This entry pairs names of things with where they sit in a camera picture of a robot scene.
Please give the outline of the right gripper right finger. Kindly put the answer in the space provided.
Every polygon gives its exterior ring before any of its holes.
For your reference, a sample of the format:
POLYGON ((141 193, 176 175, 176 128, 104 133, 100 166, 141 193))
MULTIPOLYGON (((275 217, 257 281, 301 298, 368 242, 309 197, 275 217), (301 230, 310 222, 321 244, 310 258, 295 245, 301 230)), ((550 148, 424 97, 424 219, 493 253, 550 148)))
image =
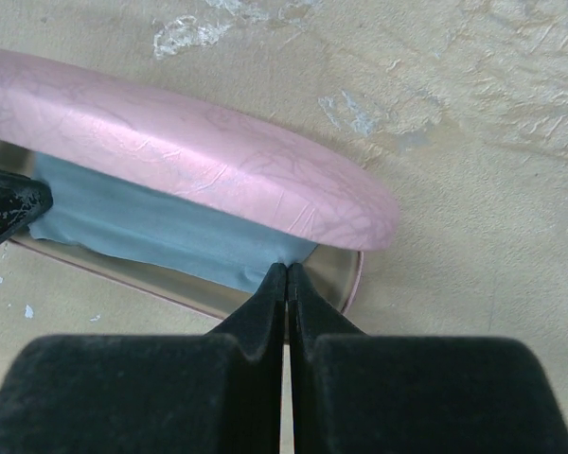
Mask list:
POLYGON ((545 371, 508 338, 370 336, 288 270, 299 453, 568 453, 545 371))

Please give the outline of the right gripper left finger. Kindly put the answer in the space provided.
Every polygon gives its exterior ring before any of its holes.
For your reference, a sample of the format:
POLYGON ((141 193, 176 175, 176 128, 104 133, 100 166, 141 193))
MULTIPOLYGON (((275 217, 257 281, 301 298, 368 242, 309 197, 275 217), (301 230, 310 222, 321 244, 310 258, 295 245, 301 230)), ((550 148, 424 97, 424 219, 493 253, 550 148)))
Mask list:
POLYGON ((0 453, 276 453, 287 270, 201 336, 54 335, 0 388, 0 453))

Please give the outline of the blue tape patch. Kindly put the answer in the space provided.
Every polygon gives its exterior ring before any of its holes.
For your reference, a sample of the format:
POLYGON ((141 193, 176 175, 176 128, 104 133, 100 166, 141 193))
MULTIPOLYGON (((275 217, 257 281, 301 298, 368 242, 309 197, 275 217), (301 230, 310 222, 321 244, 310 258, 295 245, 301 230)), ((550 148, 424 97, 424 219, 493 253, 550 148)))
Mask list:
POLYGON ((274 263, 308 258, 316 243, 44 154, 33 179, 52 207, 29 226, 37 240, 180 271, 255 292, 274 263))

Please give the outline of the pink glasses case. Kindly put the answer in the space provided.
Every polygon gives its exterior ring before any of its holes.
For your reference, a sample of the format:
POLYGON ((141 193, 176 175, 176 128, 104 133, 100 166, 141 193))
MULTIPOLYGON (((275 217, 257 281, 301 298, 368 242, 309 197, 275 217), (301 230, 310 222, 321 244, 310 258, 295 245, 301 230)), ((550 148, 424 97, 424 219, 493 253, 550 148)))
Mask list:
MULTIPOLYGON (((365 254, 386 249, 399 223, 398 204, 377 178, 294 132, 163 89, 0 49, 0 170, 35 180, 37 154, 316 243, 295 263, 340 311, 354 299, 365 254)), ((229 316, 257 291, 37 240, 30 224, 6 241, 215 318, 229 316)))

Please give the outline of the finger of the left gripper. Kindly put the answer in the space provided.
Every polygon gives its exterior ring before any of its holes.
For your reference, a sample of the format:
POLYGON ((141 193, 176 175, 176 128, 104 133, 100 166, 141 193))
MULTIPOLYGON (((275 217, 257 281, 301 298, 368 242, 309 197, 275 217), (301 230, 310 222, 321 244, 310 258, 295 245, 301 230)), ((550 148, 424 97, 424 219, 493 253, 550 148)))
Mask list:
POLYGON ((46 183, 0 170, 0 244, 40 218, 52 205, 46 183))

